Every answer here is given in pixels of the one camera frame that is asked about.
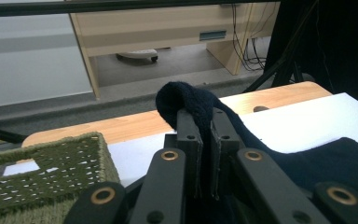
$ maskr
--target gray floor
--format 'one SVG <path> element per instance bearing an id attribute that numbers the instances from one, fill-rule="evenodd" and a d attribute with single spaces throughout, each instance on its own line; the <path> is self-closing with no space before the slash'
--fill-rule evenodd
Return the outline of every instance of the gray floor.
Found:
<path id="1" fill-rule="evenodd" d="M 256 40 L 259 57 L 266 57 L 269 38 Z M 98 57 L 101 99 L 93 94 L 61 97 L 0 107 L 0 129 L 31 134 L 78 123 L 109 119 L 155 109 L 154 96 L 169 81 L 184 81 L 223 97 L 241 93 L 262 71 L 244 68 L 232 76 L 205 44 L 157 49 L 158 61 Z"/>

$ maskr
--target green basket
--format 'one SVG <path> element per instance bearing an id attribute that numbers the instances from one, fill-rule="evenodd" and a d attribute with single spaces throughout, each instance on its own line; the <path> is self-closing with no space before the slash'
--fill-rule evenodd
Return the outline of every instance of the green basket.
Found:
<path id="1" fill-rule="evenodd" d="M 26 159 L 39 169 L 0 177 L 0 223 L 63 223 L 83 189 L 119 182 L 100 133 L 0 152 L 0 165 Z"/>

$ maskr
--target table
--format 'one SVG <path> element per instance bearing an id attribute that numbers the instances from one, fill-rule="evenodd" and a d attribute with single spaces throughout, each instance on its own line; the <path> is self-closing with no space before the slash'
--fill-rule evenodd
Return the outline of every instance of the table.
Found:
<path id="1" fill-rule="evenodd" d="M 288 86 L 254 91 L 222 98 L 221 101 L 237 114 L 253 113 L 258 105 L 275 108 L 291 105 L 312 99 L 329 96 L 326 91 L 313 82 L 302 82 Z M 146 137 L 153 134 L 165 133 L 172 128 L 159 115 L 158 111 L 149 111 L 120 118 L 105 119 L 85 124 L 79 124 L 60 129 L 31 134 L 23 146 L 28 147 L 38 143 L 46 143 L 67 136 L 77 136 L 82 133 L 100 132 L 108 145 Z"/>
<path id="2" fill-rule="evenodd" d="M 238 51 L 238 45 L 244 49 L 248 38 L 272 34 L 279 6 L 279 2 L 237 4 Z M 71 19 L 97 98 L 100 98 L 97 56 L 207 43 L 207 50 L 231 74 L 238 74 L 241 68 L 233 48 L 231 4 L 72 13 Z M 200 37 L 201 33 L 214 32 L 224 34 L 205 40 Z"/>

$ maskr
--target gray wall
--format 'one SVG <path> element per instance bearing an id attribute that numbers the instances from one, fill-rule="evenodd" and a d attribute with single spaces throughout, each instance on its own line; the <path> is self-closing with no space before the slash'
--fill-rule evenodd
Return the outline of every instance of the gray wall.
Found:
<path id="1" fill-rule="evenodd" d="M 0 105 L 86 92 L 92 89 L 68 15 L 0 18 Z"/>

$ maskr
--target dark blue cloth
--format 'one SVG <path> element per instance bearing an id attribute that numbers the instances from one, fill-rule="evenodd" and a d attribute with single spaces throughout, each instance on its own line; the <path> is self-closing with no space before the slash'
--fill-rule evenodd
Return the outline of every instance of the dark blue cloth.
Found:
<path id="1" fill-rule="evenodd" d="M 184 82 L 166 84 L 158 92 L 156 106 L 159 114 L 174 129 L 177 111 L 185 108 L 200 129 L 205 149 L 209 148 L 211 138 L 210 122 L 213 108 L 219 108 L 227 113 L 247 147 L 267 152 L 301 188 L 313 191 L 319 182 L 335 181 L 358 190 L 358 143 L 349 138 L 341 138 L 324 146 L 297 153 L 283 154 L 273 151 L 250 133 L 240 117 L 211 92 L 194 88 Z"/>

